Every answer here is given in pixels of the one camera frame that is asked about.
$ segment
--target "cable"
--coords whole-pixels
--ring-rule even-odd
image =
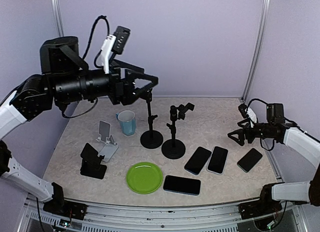
[[[283,209],[283,213],[282,213],[282,215],[281,215],[281,218],[279,219],[279,221],[276,223],[275,226],[273,226],[273,227],[270,226],[270,227],[268,227],[268,228],[266,228],[266,229],[259,229],[259,228],[257,228],[255,222],[258,221],[258,220],[265,219],[265,218],[260,218],[260,219],[254,220],[254,225],[255,225],[255,227],[256,227],[259,231],[272,231],[274,228],[276,228],[276,227],[281,223],[282,219],[284,218],[285,211],[286,211],[286,208],[287,208],[287,202],[288,202],[288,201],[285,202],[285,205],[284,205],[284,209]],[[276,219],[278,218],[279,211],[276,210],[276,211],[275,211],[275,214],[276,214],[276,217],[274,218],[273,221],[276,221]]]
[[[39,209],[39,200],[38,200],[38,198],[36,198],[36,208],[37,208],[37,210],[38,210],[39,223],[40,223],[41,230],[42,230],[42,232],[46,232],[45,229],[44,229],[44,227],[43,227],[42,221],[41,221],[40,209]]]
[[[88,44],[86,46],[86,49],[85,49],[85,52],[84,52],[84,55],[82,57],[82,59],[85,59],[87,54],[88,54],[88,51],[89,51],[89,48],[90,48],[90,45],[91,45],[91,41],[92,41],[92,37],[94,35],[94,31],[96,29],[96,25],[98,24],[99,20],[104,20],[105,23],[106,23],[106,28],[107,28],[107,34],[106,34],[106,37],[109,36],[110,34],[110,26],[109,26],[109,22],[107,20],[107,17],[106,16],[99,16],[97,17],[97,19],[95,20],[95,22],[93,23],[93,26],[91,28],[91,32],[90,32],[90,36],[89,36],[89,40],[88,40]]]
[[[109,58],[109,64],[113,61],[113,59],[115,59],[116,54],[112,53],[111,57]]]
[[[99,66],[99,65],[97,64],[97,60],[98,60],[98,57],[100,56],[101,52],[102,52],[102,50],[100,50],[100,51],[98,52],[98,54],[95,56],[95,58],[94,58],[94,66],[95,66],[96,68],[99,68],[99,69],[104,68],[103,66]]]
[[[263,149],[266,150],[266,151],[272,151],[272,150],[275,148],[275,140],[272,140],[272,147],[271,147],[271,149],[266,149],[266,148],[264,148],[264,146],[262,145],[262,138],[260,138],[260,146],[261,146],[261,148],[263,148]]]
[[[264,104],[268,105],[268,103],[265,102],[264,100],[261,100],[261,99],[259,99],[259,98],[253,98],[253,99],[251,99],[250,102],[248,103],[248,106],[246,107],[246,112],[248,111],[248,108],[250,107],[250,104],[251,104],[253,101],[259,101],[259,102],[261,102],[261,103],[264,103]]]
[[[92,106],[91,108],[89,108],[88,110],[86,110],[85,112],[80,113],[80,114],[75,115],[75,116],[71,116],[71,117],[68,117],[64,112],[61,112],[61,113],[62,113],[62,117],[63,117],[63,118],[77,118],[77,117],[80,117],[80,116],[82,116],[82,115],[90,112],[93,108],[95,108],[95,106],[97,105],[97,103],[98,103],[98,98],[95,98],[95,102],[94,102],[93,106]]]
[[[271,229],[276,228],[276,227],[281,223],[282,219],[284,218],[285,211],[286,211],[286,208],[287,208],[287,202],[288,202],[288,201],[286,201],[286,202],[285,202],[285,205],[284,205],[284,209],[283,209],[283,212],[282,212],[281,218],[279,219],[278,223],[276,223],[276,225],[275,225],[275,226],[273,226]]]

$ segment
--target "phone stand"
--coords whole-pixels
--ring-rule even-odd
[[[184,120],[186,117],[186,111],[193,111],[195,106],[192,103],[188,103],[187,105],[179,105],[176,107],[172,105],[170,107],[170,120],[172,124],[166,124],[167,127],[171,130],[171,139],[167,140],[163,143],[161,147],[162,154],[169,159],[178,159],[181,158],[186,152],[186,146],[180,140],[176,139],[176,121],[177,119]]]
[[[103,161],[108,162],[119,148],[111,135],[111,125],[107,122],[100,121],[98,128],[99,137],[97,141],[104,143],[104,147],[99,152],[99,156],[103,156]]]
[[[141,135],[140,143],[143,147],[148,149],[155,149],[161,146],[164,141],[162,134],[153,128],[153,122],[158,115],[151,114],[151,101],[152,101],[152,89],[146,91],[142,96],[142,99],[146,101],[148,107],[148,124],[149,130]]]
[[[98,156],[98,151],[86,143],[80,156],[82,158],[81,175],[98,179],[104,178],[107,166],[100,164],[103,156]]]

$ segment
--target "phone screen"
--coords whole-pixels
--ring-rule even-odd
[[[201,181],[198,179],[167,175],[164,180],[163,189],[171,192],[199,195],[200,185]]]
[[[210,156],[211,151],[202,147],[198,147],[189,161],[185,164],[184,169],[190,173],[198,175]]]
[[[242,159],[239,160],[237,165],[248,173],[261,158],[262,154],[252,148],[244,157],[242,157]]]
[[[211,172],[222,174],[227,160],[228,150],[214,147],[207,169]]]

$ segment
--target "black stand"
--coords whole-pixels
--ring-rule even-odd
[[[161,133],[153,129],[154,120],[158,115],[151,114],[151,101],[152,101],[152,89],[145,92],[142,96],[142,99],[146,101],[148,107],[148,124],[149,130],[144,132],[141,135],[140,142],[143,147],[148,149],[155,149],[161,146],[164,141],[164,138]]]
[[[98,157],[98,151],[88,143],[85,144],[80,156],[82,158],[81,175],[98,179],[104,178],[107,166],[100,164],[104,156]]]
[[[180,140],[176,139],[176,121],[177,119],[182,119],[186,117],[186,111],[193,111],[195,106],[191,103],[187,105],[180,105],[179,107],[171,106],[170,107],[170,120],[172,124],[166,124],[167,127],[171,130],[171,139],[163,143],[161,147],[162,154],[169,159],[178,159],[181,158],[186,152],[186,146]]]

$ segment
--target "purple wall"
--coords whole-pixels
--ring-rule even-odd
[[[108,16],[112,33],[118,25],[130,28],[119,59],[159,76],[155,95],[242,95],[263,0],[59,1],[64,33],[79,37],[81,54],[99,15]],[[105,33],[101,22],[87,61],[93,61]]]
[[[39,49],[57,37],[50,0],[0,0],[0,100],[31,74],[41,73]],[[4,138],[24,167],[42,176],[67,120],[44,112]],[[27,193],[0,179],[1,232],[12,232]]]
[[[320,0],[271,0],[251,98],[284,103],[285,116],[320,138]],[[264,105],[252,105],[260,120]],[[311,180],[315,169],[283,145],[273,151],[287,182]],[[304,206],[310,231],[319,230],[320,208]]]

